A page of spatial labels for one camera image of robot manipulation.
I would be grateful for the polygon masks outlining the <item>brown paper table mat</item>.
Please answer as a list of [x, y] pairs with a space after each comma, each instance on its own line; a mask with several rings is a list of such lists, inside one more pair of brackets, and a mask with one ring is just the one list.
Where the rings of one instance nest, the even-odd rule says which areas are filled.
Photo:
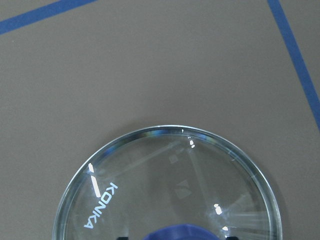
[[262, 170], [286, 240], [320, 236], [320, 131], [266, 0], [97, 0], [0, 37], [0, 237], [49, 240], [109, 141], [218, 134]]

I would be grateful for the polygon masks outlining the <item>glass pot lid blue knob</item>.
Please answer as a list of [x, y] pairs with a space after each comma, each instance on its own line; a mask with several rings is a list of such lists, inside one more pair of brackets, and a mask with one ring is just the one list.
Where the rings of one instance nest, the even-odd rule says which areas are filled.
[[257, 165], [221, 136], [182, 125], [109, 142], [75, 173], [54, 240], [281, 240], [280, 210]]

